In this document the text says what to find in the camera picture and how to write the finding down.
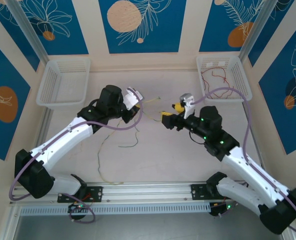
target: plastic basket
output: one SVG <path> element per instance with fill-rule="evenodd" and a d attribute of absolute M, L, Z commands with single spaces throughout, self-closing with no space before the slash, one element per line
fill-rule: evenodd
<path fill-rule="evenodd" d="M 240 91 L 249 101 L 252 99 L 243 65 L 235 55 L 207 54 L 197 57 L 201 91 L 205 96 L 210 91 L 230 87 Z M 243 102 L 238 93 L 220 90 L 205 99 L 208 102 Z"/>
<path fill-rule="evenodd" d="M 52 110 L 83 107 L 90 63 L 87 57 L 50 60 L 41 79 L 37 104 Z"/>

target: purple cable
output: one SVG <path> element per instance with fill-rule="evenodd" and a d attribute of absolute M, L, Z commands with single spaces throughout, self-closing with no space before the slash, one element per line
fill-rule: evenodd
<path fill-rule="evenodd" d="M 246 153 L 246 143 L 247 143 L 247 138 L 248 138 L 248 135 L 249 135 L 249 131 L 250 131 L 250 127 L 251 127 L 251 124 L 252 124 L 252 113 L 251 113 L 251 110 L 250 110 L 250 105 L 246 99 L 246 97 L 238 90 L 234 89 L 234 88 L 230 88 L 230 87 L 219 87 L 219 88 L 216 88 L 212 91 L 210 91 L 209 93 L 207 93 L 205 96 L 203 96 L 202 98 L 200 98 L 199 100 L 193 102 L 191 105 L 196 105 L 196 104 L 199 104 L 201 103 L 202 101 L 204 101 L 207 97 L 209 97 L 211 94 L 217 92 L 217 91 L 220 91 L 220 90 L 229 90 L 229 91 L 233 91 L 237 94 L 240 95 L 240 97 L 243 99 L 243 101 L 246 103 L 246 106 L 247 106 L 247 111 L 248 111 L 248 125 L 247 125 L 247 128 L 246 128 L 246 133 L 244 135 L 244 139 L 243 139 L 243 144 L 242 144 L 242 152 L 243 152 L 243 157 L 244 159 L 249 163 L 249 165 L 252 167 L 253 170 L 255 170 L 263 179 L 265 179 L 276 191 L 278 191 L 280 193 L 280 195 L 286 199 L 286 201 L 293 207 L 293 209 L 296 211 L 296 206 L 295 204 L 282 192 L 280 191 L 280 189 L 272 182 L 270 181 L 270 179 L 268 177 L 266 177 L 264 174 L 262 174 L 262 172 L 260 172 L 259 169 L 256 168 L 256 166 L 254 166 L 253 164 L 251 164 L 249 162 L 249 159 L 247 157 L 247 153 Z M 293 230 L 294 232 L 296 232 L 296 229 L 293 228 L 292 226 L 289 226 L 289 228 L 291 230 Z"/>
<path fill-rule="evenodd" d="M 92 125 L 98 125 L 98 126 L 101 126 L 101 127 L 104 127 L 104 128 L 108 128 L 108 129 L 112 129 L 112 130 L 119 130 L 119 131 L 124 131 L 124 130 L 129 130 L 133 127 L 135 127 L 139 122 L 140 120 L 142 119 L 142 116 L 143 116 L 143 103 L 140 99 L 140 97 L 137 95 L 137 93 L 135 91 L 133 91 L 131 88 L 127 88 L 129 91 L 131 91 L 134 96 L 138 99 L 138 103 L 140 105 L 140 111 L 139 111 L 139 118 L 138 120 L 130 125 L 130 126 L 127 126 L 127 127 L 113 127 L 113 126 L 108 126 L 108 125 L 105 125 L 105 124 L 102 124 L 100 122 L 96 122 L 96 121 L 83 121 L 83 122 L 80 122 L 74 126 L 71 127 L 70 130 L 73 130 L 81 125 L 84 125 L 84 124 L 92 124 Z M 53 145 L 56 141 L 58 141 L 60 138 L 62 138 L 64 135 L 66 135 L 67 133 L 69 133 L 70 131 L 69 130 L 66 130 L 64 132 L 62 132 L 60 135 L 58 135 L 56 138 L 54 138 L 50 143 L 48 143 L 41 151 L 44 152 L 47 148 L 49 148 L 51 145 Z M 40 152 L 38 152 L 35 156 L 32 157 L 32 159 L 30 159 L 25 166 L 23 166 L 23 168 L 18 172 L 17 176 L 14 178 L 11 186 L 10 186 L 10 189 L 9 189 L 9 199 L 12 200 L 12 201 L 19 201 L 19 200 L 22 200 L 22 199 L 25 199 L 27 198 L 28 196 L 30 196 L 31 194 L 28 193 L 24 196 L 21 196 L 21 197 L 18 197 L 18 198 L 14 198 L 14 195 L 13 195 L 13 192 L 14 192 L 14 189 L 15 189 L 15 186 L 16 186 L 16 183 L 18 182 L 19 178 L 21 177 L 21 175 L 24 173 L 24 171 L 29 167 L 30 164 L 32 164 L 32 162 L 38 158 L 39 156 L 41 155 Z"/>
<path fill-rule="evenodd" d="M 94 211 L 92 210 L 92 208 L 89 205 L 85 204 L 82 200 L 76 198 L 75 196 L 69 195 L 67 193 L 63 193 L 63 195 L 65 195 L 65 196 L 67 196 L 67 197 L 69 197 L 69 198 L 71 198 L 73 200 L 76 200 L 77 202 L 81 203 L 83 205 L 83 207 L 85 207 L 86 209 L 88 209 L 91 212 L 91 214 L 92 214 L 92 220 L 91 221 L 74 220 L 73 217 L 72 217 L 72 213 L 75 211 L 75 209 L 78 209 L 76 207 L 73 210 L 71 210 L 70 213 L 69 213 L 69 218 L 71 219 L 71 221 L 73 221 L 75 223 L 78 223 L 78 224 L 92 224 L 92 223 L 95 222 L 95 220 L 96 220 L 96 217 L 95 216 L 96 215 L 95 215 Z"/>

